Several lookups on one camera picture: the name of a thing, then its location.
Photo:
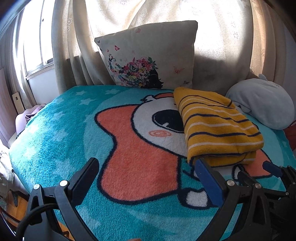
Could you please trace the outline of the yellow striped knit sweater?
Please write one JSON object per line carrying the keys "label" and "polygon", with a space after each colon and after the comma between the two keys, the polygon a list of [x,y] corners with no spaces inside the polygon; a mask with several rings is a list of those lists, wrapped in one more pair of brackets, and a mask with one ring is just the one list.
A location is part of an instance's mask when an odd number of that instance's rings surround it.
{"label": "yellow striped knit sweater", "polygon": [[216,92],[178,87],[174,99],[181,115],[188,163],[203,159],[211,167],[255,161],[264,139],[257,125],[232,100]]}

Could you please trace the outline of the red fabric item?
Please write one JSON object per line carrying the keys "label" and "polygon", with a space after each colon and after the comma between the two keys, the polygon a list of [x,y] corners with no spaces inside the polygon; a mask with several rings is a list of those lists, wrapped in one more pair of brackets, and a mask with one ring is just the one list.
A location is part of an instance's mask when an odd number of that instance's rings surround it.
{"label": "red fabric item", "polygon": [[288,128],[284,129],[284,132],[291,149],[294,151],[296,148],[296,126],[289,126]]}

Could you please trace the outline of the teal cartoon fleece blanket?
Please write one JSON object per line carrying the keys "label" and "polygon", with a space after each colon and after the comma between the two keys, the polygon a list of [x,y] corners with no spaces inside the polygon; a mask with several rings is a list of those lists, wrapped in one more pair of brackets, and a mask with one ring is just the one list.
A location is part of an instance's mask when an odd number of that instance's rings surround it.
{"label": "teal cartoon fleece blanket", "polygon": [[[264,139],[255,161],[210,167],[239,186],[246,185],[237,173],[245,171],[263,188],[286,192],[266,197],[271,240],[295,240],[295,185],[262,168],[269,161],[295,169],[288,140],[244,115]],[[10,147],[13,169],[30,193],[36,184],[70,180],[90,158],[99,172],[76,210],[97,240],[197,240],[218,211],[188,163],[174,90],[73,87],[40,110]],[[232,233],[242,206],[220,240]]]}

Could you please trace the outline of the lilac cloth beside bed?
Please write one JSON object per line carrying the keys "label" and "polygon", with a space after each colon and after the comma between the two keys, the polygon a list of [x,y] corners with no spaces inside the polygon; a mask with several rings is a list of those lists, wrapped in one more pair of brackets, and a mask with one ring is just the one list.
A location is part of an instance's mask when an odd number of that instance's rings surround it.
{"label": "lilac cloth beside bed", "polygon": [[16,116],[16,133],[20,134],[26,127],[27,123],[45,107],[45,103],[36,105],[32,108],[26,109],[22,114]]}

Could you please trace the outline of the grey fluffy cushion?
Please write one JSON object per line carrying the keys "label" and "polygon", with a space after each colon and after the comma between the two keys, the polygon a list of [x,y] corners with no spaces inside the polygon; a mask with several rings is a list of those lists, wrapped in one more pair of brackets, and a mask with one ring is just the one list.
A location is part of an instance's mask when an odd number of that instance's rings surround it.
{"label": "grey fluffy cushion", "polygon": [[217,60],[196,55],[192,88],[225,95],[234,84],[244,80],[249,72],[250,58]]}

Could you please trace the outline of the white floral butterfly pillow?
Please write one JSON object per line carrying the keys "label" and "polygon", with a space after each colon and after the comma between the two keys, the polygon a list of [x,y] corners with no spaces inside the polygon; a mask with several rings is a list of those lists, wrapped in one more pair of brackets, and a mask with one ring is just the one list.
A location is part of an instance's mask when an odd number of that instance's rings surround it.
{"label": "white floral butterfly pillow", "polygon": [[145,89],[192,87],[196,21],[141,25],[95,38],[116,85]]}

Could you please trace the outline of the white wall switch plate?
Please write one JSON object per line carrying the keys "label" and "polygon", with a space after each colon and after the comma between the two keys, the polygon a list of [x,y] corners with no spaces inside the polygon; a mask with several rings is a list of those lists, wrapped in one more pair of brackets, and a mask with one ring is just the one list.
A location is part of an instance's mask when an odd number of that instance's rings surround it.
{"label": "white wall switch plate", "polygon": [[25,111],[25,108],[23,106],[23,102],[19,92],[14,93],[12,95],[12,98],[13,98],[13,102],[14,102],[17,113],[22,114]]}

